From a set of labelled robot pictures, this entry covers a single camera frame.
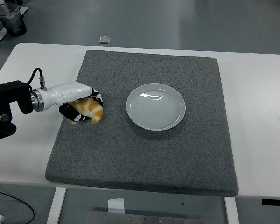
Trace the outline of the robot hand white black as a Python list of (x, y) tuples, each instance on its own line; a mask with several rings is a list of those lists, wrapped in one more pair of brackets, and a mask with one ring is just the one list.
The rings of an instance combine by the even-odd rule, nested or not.
[(96, 124), (103, 117), (102, 96), (93, 87), (73, 82), (39, 90), (39, 93), (39, 111), (58, 105), (59, 112), (72, 124), (90, 119)]

